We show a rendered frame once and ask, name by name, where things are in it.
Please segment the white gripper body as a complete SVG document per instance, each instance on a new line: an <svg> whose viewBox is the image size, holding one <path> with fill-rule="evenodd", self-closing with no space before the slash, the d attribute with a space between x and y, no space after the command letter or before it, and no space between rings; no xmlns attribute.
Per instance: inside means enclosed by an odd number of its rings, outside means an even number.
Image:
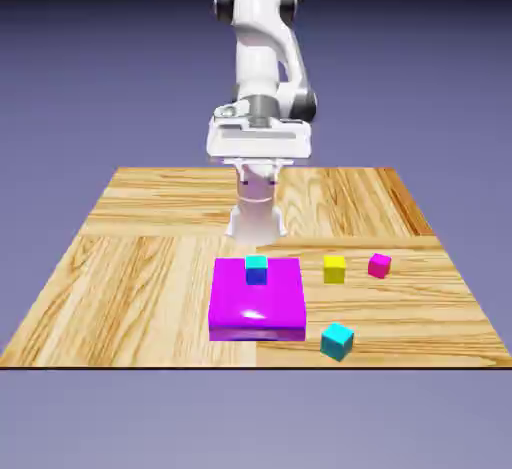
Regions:
<svg viewBox="0 0 512 469"><path fill-rule="evenodd" d="M308 159L311 125L270 118L266 127L251 127L248 117L212 117L206 151L215 159Z"/></svg>

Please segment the small pink cube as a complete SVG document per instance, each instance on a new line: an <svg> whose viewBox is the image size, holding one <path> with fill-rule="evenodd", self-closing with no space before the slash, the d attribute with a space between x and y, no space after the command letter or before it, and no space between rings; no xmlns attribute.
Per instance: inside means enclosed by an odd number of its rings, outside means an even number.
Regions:
<svg viewBox="0 0 512 469"><path fill-rule="evenodd" d="M392 258L385 254L374 253L368 261L368 274L384 279L390 272Z"/></svg>

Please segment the large magenta box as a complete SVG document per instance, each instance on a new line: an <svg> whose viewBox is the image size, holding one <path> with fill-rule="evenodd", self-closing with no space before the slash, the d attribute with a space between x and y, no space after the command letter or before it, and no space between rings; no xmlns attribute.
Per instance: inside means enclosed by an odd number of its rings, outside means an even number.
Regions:
<svg viewBox="0 0 512 469"><path fill-rule="evenodd" d="M303 341L306 305L300 261L269 258L264 284L246 282L245 260L215 260L208 311L212 341Z"/></svg>

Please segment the small cyan cube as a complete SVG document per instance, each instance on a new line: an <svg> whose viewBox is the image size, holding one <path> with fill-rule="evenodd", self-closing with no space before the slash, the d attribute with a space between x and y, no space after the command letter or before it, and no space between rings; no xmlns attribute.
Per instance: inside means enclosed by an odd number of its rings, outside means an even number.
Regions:
<svg viewBox="0 0 512 469"><path fill-rule="evenodd" d="M266 285L268 259L264 255L247 255L245 263L245 279L248 285Z"/></svg>
<svg viewBox="0 0 512 469"><path fill-rule="evenodd" d="M354 331L338 322L332 322L321 334L320 352L340 362L352 349Z"/></svg>

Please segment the small yellow cube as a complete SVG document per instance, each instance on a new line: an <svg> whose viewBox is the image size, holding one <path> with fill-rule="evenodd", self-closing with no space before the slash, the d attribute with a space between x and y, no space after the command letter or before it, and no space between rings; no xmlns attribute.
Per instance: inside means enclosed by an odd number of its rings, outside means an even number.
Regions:
<svg viewBox="0 0 512 469"><path fill-rule="evenodd" d="M325 255L323 279L325 284L343 284L346 275L346 260L342 255Z"/></svg>

